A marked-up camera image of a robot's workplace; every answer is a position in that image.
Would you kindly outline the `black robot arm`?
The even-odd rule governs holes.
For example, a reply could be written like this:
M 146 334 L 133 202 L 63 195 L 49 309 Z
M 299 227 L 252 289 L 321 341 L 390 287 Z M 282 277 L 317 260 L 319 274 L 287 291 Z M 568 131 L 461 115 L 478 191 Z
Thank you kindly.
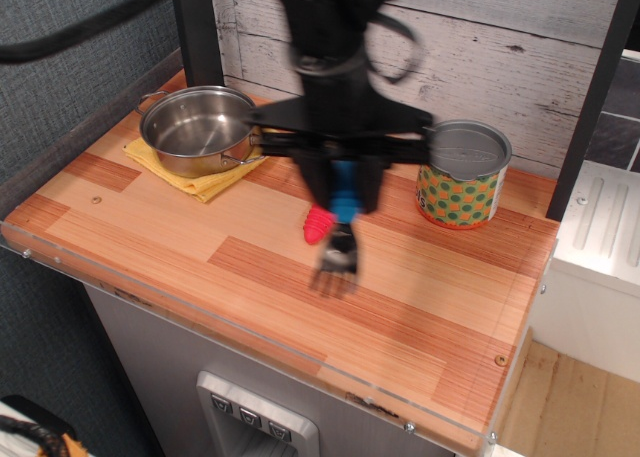
M 357 212 L 371 213 L 387 168 L 429 160 L 432 115 L 384 97 L 369 80 L 369 24 L 416 39 L 380 13 L 386 1 L 280 0 L 291 36 L 289 59 L 303 93 L 258 107 L 246 120 L 273 129 L 261 140 L 263 152 L 291 158 L 324 208 L 336 203 L 345 176 Z

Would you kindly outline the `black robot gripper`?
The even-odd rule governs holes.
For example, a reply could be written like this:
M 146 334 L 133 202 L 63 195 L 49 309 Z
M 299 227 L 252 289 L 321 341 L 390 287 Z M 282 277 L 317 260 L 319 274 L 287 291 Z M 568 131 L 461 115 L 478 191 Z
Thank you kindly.
M 376 211 L 386 166 L 430 160 L 433 116 L 380 94 L 370 82 L 368 61 L 297 61 L 293 68 L 303 94 L 257 107 L 245 121 L 282 132 L 263 140 L 268 154 L 311 153 L 296 154 L 294 162 L 314 202 L 325 210 L 334 184 L 330 159 L 356 160 L 359 212 Z

